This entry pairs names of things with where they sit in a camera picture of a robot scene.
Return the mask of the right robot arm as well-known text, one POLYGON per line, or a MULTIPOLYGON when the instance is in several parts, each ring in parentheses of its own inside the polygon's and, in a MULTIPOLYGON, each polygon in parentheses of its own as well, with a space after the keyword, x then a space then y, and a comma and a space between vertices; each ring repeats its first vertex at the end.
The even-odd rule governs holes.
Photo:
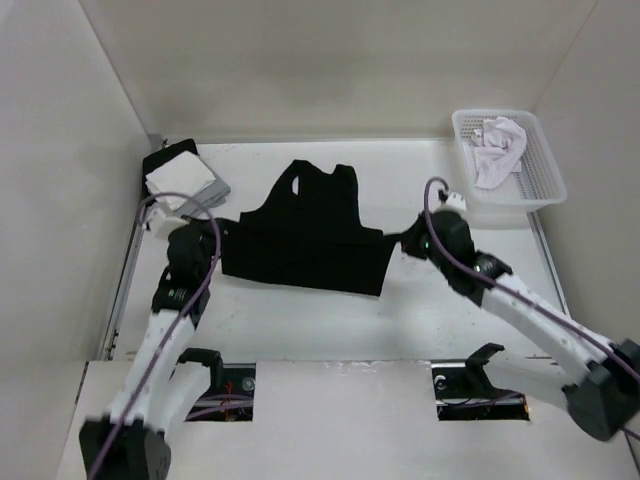
POLYGON ((566 411, 606 442, 639 412, 639 345, 615 343, 550 306, 499 258, 478 250, 468 223, 451 210, 421 213, 400 236, 405 254, 430 261, 459 295, 505 321, 551 358, 549 366, 486 344, 466 360, 464 384, 483 396, 514 390, 566 411))

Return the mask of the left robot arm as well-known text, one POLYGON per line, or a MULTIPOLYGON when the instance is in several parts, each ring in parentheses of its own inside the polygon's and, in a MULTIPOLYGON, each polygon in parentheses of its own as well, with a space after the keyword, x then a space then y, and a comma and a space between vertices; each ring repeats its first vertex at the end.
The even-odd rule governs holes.
POLYGON ((209 301, 222 239, 215 220, 194 220, 169 234, 168 263, 131 368, 102 415, 87 417, 80 429, 87 478, 166 478, 172 434, 199 397, 223 390, 219 368, 181 358, 209 301))

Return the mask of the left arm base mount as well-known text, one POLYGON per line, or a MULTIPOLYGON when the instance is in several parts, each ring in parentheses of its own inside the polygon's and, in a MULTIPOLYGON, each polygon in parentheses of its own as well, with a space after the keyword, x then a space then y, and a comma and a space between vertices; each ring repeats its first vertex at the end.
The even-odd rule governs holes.
POLYGON ((226 364, 195 402, 187 422, 250 422, 256 390, 255 364, 226 364))

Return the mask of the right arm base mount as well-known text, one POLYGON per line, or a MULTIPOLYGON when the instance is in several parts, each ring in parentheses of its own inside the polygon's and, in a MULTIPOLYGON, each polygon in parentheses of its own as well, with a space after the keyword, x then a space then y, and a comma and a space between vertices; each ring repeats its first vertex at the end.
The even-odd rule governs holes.
POLYGON ((431 363, 436 414, 440 421, 529 421, 526 397, 493 386, 484 367, 504 347, 487 343, 466 359, 431 363))

